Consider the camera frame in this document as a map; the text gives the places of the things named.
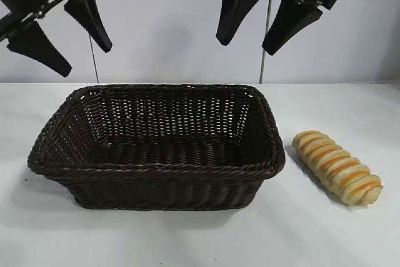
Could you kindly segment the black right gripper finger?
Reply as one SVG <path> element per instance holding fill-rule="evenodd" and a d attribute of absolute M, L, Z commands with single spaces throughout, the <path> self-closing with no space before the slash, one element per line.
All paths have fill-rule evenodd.
<path fill-rule="evenodd" d="M 298 4 L 295 0 L 281 0 L 276 17 L 262 43 L 269 54 L 276 54 L 295 34 L 319 20 L 322 11 L 312 4 Z"/>
<path fill-rule="evenodd" d="M 221 0 L 216 38 L 222 45 L 233 39 L 243 19 L 259 0 Z"/>

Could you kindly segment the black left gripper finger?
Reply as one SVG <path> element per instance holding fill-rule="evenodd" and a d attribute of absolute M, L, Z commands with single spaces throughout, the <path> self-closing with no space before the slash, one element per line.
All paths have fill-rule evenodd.
<path fill-rule="evenodd" d="M 38 61 L 63 77 L 67 77 L 72 70 L 36 21 L 11 32 L 7 39 L 10 51 Z"/>
<path fill-rule="evenodd" d="M 113 44 L 101 20 L 96 0 L 68 0 L 64 10 L 89 33 L 104 52 L 110 52 Z"/>

